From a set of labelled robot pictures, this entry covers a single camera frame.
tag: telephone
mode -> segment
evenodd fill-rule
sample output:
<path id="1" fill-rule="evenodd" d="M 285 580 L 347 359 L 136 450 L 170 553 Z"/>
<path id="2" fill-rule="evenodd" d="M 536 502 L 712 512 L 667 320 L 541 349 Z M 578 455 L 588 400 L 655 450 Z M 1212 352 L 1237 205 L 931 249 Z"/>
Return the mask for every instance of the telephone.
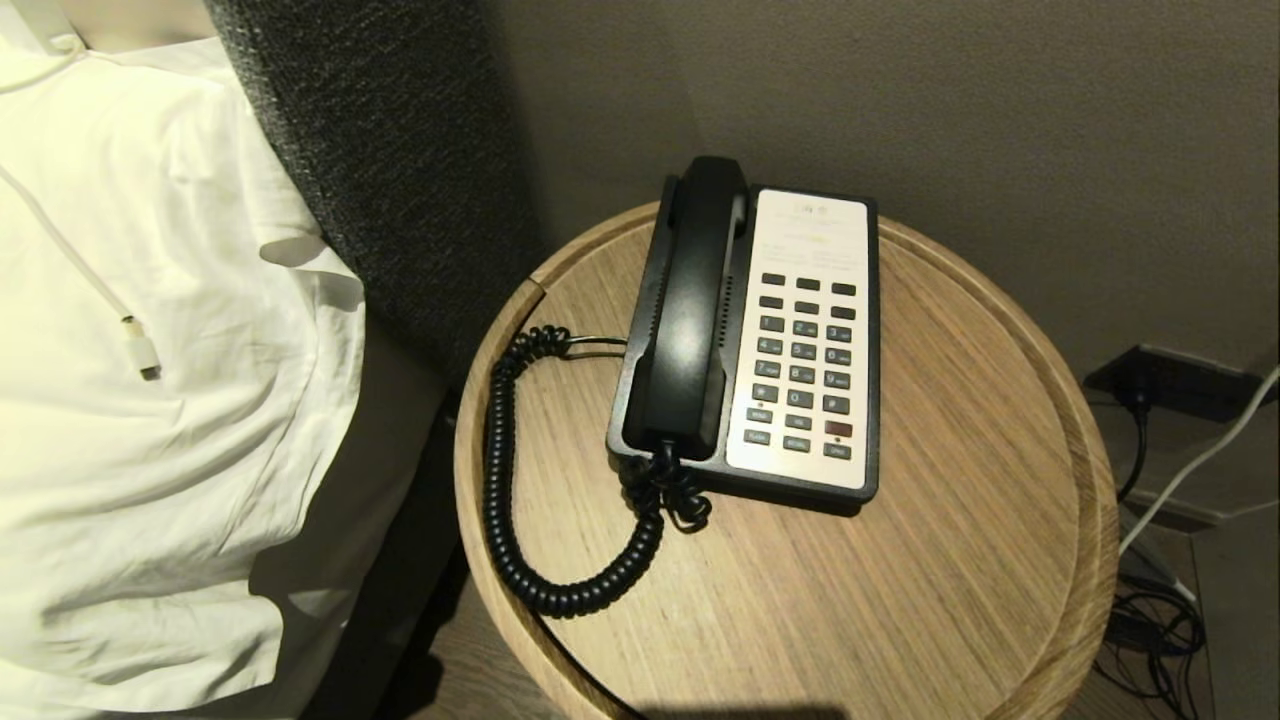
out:
<path id="1" fill-rule="evenodd" d="M 605 442 L 636 528 L 594 578 L 558 585 L 511 521 L 515 380 L 593 342 L 626 345 Z M 874 200 L 748 187 L 733 160 L 694 159 L 663 188 L 627 338 L 518 334 L 490 375 L 486 438 L 486 543 L 545 615 L 621 597 L 657 553 L 663 509 L 682 532 L 707 524 L 703 489 L 855 515 L 879 486 Z"/>

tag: wall outlet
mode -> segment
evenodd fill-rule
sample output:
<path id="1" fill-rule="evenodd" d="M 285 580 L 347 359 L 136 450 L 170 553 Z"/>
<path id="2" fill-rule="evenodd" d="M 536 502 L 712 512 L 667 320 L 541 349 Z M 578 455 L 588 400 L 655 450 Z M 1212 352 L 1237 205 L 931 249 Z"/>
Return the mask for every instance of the wall outlet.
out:
<path id="1" fill-rule="evenodd" d="M 1138 345 L 1089 373 L 1084 387 L 1115 395 L 1140 386 L 1155 407 L 1228 423 L 1244 411 L 1262 378 L 1170 350 Z M 1262 405 L 1276 398 L 1272 387 Z"/>

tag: phone cord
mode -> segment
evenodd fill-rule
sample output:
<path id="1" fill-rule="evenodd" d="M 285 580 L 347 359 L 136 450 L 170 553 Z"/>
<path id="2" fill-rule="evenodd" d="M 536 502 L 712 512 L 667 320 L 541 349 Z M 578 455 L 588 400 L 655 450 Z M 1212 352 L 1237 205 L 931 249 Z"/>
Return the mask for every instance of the phone cord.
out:
<path id="1" fill-rule="evenodd" d="M 511 519 L 512 468 L 516 456 L 516 378 L 543 357 L 566 357 L 579 343 L 625 345 L 622 338 L 572 337 L 566 328 L 543 325 L 517 334 L 494 365 L 489 378 L 489 415 L 485 433 L 484 528 L 485 543 L 498 577 L 512 594 L 534 612 L 571 618 L 595 612 L 622 597 L 649 569 L 662 542 L 662 510 L 681 532 L 698 532 L 712 511 L 692 473 L 680 465 L 671 443 L 653 460 L 623 462 L 622 488 L 636 516 L 626 547 L 593 578 L 571 584 L 553 583 L 529 566 Z"/>

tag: fabric headboard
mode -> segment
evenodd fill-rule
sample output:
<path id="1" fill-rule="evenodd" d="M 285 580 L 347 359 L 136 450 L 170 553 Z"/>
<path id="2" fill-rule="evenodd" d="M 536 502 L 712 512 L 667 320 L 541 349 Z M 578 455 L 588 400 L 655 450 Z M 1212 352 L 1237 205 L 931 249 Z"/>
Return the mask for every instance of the fabric headboard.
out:
<path id="1" fill-rule="evenodd" d="M 206 0 L 369 310 L 461 387 L 544 255 L 476 0 Z"/>

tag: round wooden side table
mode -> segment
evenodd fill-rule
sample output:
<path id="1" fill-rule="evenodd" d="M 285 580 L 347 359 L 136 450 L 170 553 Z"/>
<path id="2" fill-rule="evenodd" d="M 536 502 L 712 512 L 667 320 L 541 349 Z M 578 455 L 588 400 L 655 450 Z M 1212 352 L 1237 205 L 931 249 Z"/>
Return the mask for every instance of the round wooden side table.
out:
<path id="1" fill-rule="evenodd" d="M 1097 653 L 1116 570 L 1106 452 L 1066 364 L 997 287 L 881 220 L 881 488 L 856 518 L 716 495 L 668 524 L 604 611 L 531 614 L 480 514 L 488 375 L 511 337 L 626 334 L 657 204 L 586 232 L 515 292 L 471 366 L 456 439 L 475 583 L 571 717 L 1042 717 Z M 621 360 L 544 360 L 517 383 L 515 524 L 556 582 L 603 568 L 634 518 L 604 446 Z"/>

